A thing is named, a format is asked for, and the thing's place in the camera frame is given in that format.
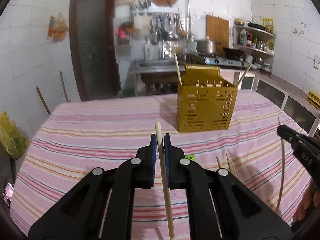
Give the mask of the person's right hand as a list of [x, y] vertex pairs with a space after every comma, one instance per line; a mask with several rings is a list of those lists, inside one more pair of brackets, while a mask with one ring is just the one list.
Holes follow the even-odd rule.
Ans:
[[300, 221], [304, 218], [306, 214], [306, 210], [308, 207], [313, 204], [314, 207], [318, 207], [320, 202], [320, 191], [317, 184], [312, 179], [306, 191], [304, 192], [304, 196], [293, 216], [293, 223], [296, 221]]

